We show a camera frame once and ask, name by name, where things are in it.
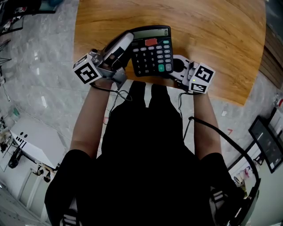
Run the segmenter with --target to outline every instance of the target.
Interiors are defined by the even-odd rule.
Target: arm
[[[195,117],[218,128],[217,120],[208,94],[194,96]],[[210,153],[221,154],[220,135],[213,129],[195,122],[195,155],[202,159]]]
[[[111,89],[109,81],[98,80],[96,85]],[[109,92],[90,88],[76,120],[70,150],[78,149],[96,158],[108,98]]]

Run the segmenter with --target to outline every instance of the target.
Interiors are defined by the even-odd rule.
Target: gray floor
[[[2,115],[16,106],[21,114],[27,114],[58,130],[66,150],[89,89],[71,72],[77,6],[78,0],[65,0],[54,15],[26,16],[24,29],[12,33],[12,41],[3,52],[0,52],[0,57],[12,58],[2,67],[7,79],[4,88],[11,99],[11,102],[7,101],[4,89],[0,87]],[[127,81],[124,89],[129,89],[130,84],[131,81]],[[168,88],[171,101],[176,108],[180,92],[182,91]],[[220,129],[227,134],[228,129],[233,130],[230,137],[243,148],[247,147],[252,140],[248,128],[257,115],[270,114],[277,92],[278,90],[259,73],[244,107],[212,98]],[[114,98],[115,96],[110,96],[106,116]],[[150,84],[146,86],[145,100],[148,104]],[[120,98],[117,101],[117,104],[119,103],[122,103]],[[193,112],[192,97],[184,96],[184,127],[187,125],[187,118],[193,115]],[[185,143],[194,152],[193,125],[189,128]],[[239,155],[224,140],[222,153],[227,165]]]

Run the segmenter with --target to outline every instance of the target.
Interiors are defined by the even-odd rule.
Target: black cable
[[[178,107],[178,110],[179,110],[179,112],[180,112],[180,116],[181,116],[182,122],[183,122],[183,115],[182,115],[182,111],[181,111],[181,106],[182,106],[182,95],[184,95],[184,94],[186,94],[186,95],[198,95],[198,94],[201,94],[201,93],[188,93],[188,92],[184,92],[184,93],[179,94],[179,96],[178,96],[178,106],[179,106],[179,107]],[[188,128],[189,128],[189,125],[190,125],[190,121],[189,121],[189,123],[188,123],[188,125],[187,125],[187,128],[186,128],[186,131],[185,131],[183,140],[185,140],[185,137],[186,137],[186,134],[187,134],[187,130],[188,130]]]
[[[206,125],[207,127],[215,130],[220,136],[222,136],[225,140],[228,141],[229,144],[231,144],[238,152],[240,152],[245,158],[246,160],[248,161],[249,165],[251,166],[252,170],[253,170],[253,173],[255,174],[255,177],[256,177],[256,180],[258,181],[259,180],[259,175],[258,175],[258,172],[257,172],[257,169],[256,169],[256,166],[255,164],[253,163],[253,160],[251,159],[251,157],[248,155],[247,152],[245,152],[236,142],[234,142],[229,136],[227,136],[225,133],[223,133],[220,129],[218,129],[217,127],[203,121],[203,120],[200,120],[198,118],[195,118],[193,116],[189,117],[189,120],[195,120],[196,122],[200,123],[200,124],[203,124],[203,125]]]
[[[119,96],[122,97],[124,100],[132,101],[132,97],[131,97],[131,96],[130,96],[130,97],[131,97],[131,100],[128,100],[128,99],[124,98],[124,97],[120,94],[121,92],[125,92],[125,93],[127,93],[127,94],[129,95],[129,93],[128,93],[126,90],[121,90],[121,91],[118,92],[119,95],[117,95],[116,98],[115,98],[115,100],[114,100],[113,106],[112,106],[112,108],[111,108],[110,111],[109,111],[109,116],[108,116],[108,118],[110,118],[111,112],[112,112],[112,110],[114,109],[114,107],[115,107],[115,105],[116,105],[116,101],[117,101],[117,99],[118,99]]]
[[[121,98],[123,98],[125,101],[132,101],[132,100],[133,100],[132,97],[129,95],[129,93],[128,93],[126,90],[117,91],[117,90],[104,89],[104,88],[101,88],[101,87],[96,86],[94,83],[90,83],[90,85],[91,85],[93,88],[98,89],[98,90],[103,90],[103,91],[106,91],[106,92],[114,92],[114,93],[116,93],[117,95],[119,95]],[[129,95],[130,99],[127,99],[127,98],[123,97],[123,96],[120,94],[120,92],[122,92],[122,91],[125,92],[125,93],[127,93],[127,94]]]

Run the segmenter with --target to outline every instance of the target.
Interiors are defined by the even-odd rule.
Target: wooden table
[[[80,0],[74,61],[102,49],[125,30],[171,27],[173,52],[216,70],[209,94],[244,105],[255,81],[265,39],[264,0]],[[157,76],[129,79],[174,87]]]

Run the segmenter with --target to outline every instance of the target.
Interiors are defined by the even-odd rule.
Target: calculator button
[[[167,72],[169,72],[169,71],[172,70],[171,64],[166,64],[165,67],[166,67],[166,71],[167,71]]]
[[[163,64],[159,64],[158,65],[158,70],[159,70],[159,72],[164,72],[164,65]]]

